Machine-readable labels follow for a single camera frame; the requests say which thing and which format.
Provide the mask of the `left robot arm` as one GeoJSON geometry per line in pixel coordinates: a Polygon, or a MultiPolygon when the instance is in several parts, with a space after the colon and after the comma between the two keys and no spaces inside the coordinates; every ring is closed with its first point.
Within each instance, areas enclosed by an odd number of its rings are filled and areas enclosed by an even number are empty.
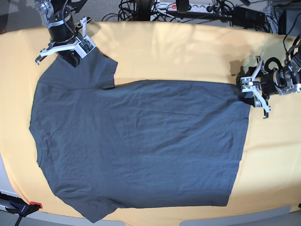
{"type": "Polygon", "coordinates": [[[270,112],[268,103],[272,95],[287,95],[301,91],[301,36],[298,35],[285,53],[284,63],[271,57],[267,61],[256,57],[256,67],[249,67],[245,76],[237,78],[242,93],[241,101],[270,112]]]}

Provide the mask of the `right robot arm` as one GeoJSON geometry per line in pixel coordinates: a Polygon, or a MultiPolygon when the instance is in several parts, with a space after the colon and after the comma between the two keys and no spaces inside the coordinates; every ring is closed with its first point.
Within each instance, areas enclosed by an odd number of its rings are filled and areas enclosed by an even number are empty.
{"type": "Polygon", "coordinates": [[[76,41],[76,36],[79,35],[83,25],[74,23],[72,12],[78,13],[85,3],[85,0],[36,0],[34,2],[42,25],[47,27],[50,34],[50,43],[46,50],[76,41]]]}

